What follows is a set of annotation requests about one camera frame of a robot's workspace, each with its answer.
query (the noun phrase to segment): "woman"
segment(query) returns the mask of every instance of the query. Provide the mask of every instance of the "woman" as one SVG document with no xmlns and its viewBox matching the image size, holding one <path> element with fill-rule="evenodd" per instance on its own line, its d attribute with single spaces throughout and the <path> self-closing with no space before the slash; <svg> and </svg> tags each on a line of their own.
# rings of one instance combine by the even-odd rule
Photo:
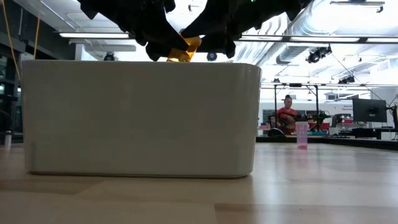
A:
<svg viewBox="0 0 398 224">
<path fill-rule="evenodd" d="M 285 134 L 292 134 L 295 130 L 295 118 L 297 116 L 297 112 L 291 108 L 293 99 L 290 95 L 285 96 L 284 103 L 285 106 L 279 109 L 276 114 L 278 117 L 277 126 Z"/>
</svg>

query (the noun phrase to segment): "yellow cable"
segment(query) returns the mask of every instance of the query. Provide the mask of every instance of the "yellow cable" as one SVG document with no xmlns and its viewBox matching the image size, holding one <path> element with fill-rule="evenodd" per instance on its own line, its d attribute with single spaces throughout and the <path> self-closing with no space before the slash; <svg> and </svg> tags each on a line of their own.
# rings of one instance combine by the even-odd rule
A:
<svg viewBox="0 0 398 224">
<path fill-rule="evenodd" d="M 10 42 L 12 59 L 14 59 L 14 65 L 17 70 L 18 80 L 21 80 L 21 76 L 19 75 L 17 59 L 15 58 L 14 47 L 12 45 L 12 40 L 11 40 L 11 35 L 10 35 L 10 27 L 8 26 L 8 19 L 7 19 L 7 12 L 6 12 L 6 0 L 2 0 L 2 11 L 4 13 L 4 18 L 6 20 L 7 35 L 8 35 L 8 41 Z"/>
<path fill-rule="evenodd" d="M 37 51 L 37 41 L 39 39 L 39 29 L 40 29 L 40 12 L 42 8 L 42 3 L 39 1 L 39 13 L 37 15 L 37 27 L 36 27 L 36 37 L 35 37 L 35 49 L 33 53 L 33 59 L 36 59 L 36 51 Z"/>
</svg>

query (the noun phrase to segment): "computer monitor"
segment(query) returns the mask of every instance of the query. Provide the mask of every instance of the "computer monitor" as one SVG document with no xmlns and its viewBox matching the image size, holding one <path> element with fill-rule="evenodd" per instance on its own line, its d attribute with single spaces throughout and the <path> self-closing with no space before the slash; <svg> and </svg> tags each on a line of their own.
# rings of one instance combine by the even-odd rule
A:
<svg viewBox="0 0 398 224">
<path fill-rule="evenodd" d="M 354 121 L 387 122 L 385 100 L 353 99 Z"/>
</svg>

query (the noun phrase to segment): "red shirt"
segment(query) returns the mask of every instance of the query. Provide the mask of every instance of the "red shirt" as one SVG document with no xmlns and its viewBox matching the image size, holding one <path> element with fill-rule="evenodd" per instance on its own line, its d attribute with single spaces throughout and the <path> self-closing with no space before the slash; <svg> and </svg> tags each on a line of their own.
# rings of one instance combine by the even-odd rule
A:
<svg viewBox="0 0 398 224">
<path fill-rule="evenodd" d="M 278 122 L 282 125 L 281 131 L 285 134 L 291 134 L 295 131 L 295 121 L 289 120 L 288 117 L 295 118 L 297 116 L 297 112 L 295 110 L 281 108 L 276 112 L 278 117 Z"/>
</svg>

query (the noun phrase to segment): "pink bottle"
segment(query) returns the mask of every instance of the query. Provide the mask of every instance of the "pink bottle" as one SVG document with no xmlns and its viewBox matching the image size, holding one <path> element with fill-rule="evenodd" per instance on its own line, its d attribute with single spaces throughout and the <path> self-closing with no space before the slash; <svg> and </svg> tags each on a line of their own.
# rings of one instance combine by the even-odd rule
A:
<svg viewBox="0 0 398 224">
<path fill-rule="evenodd" d="M 297 149 L 308 149 L 308 123 L 296 122 Z"/>
</svg>

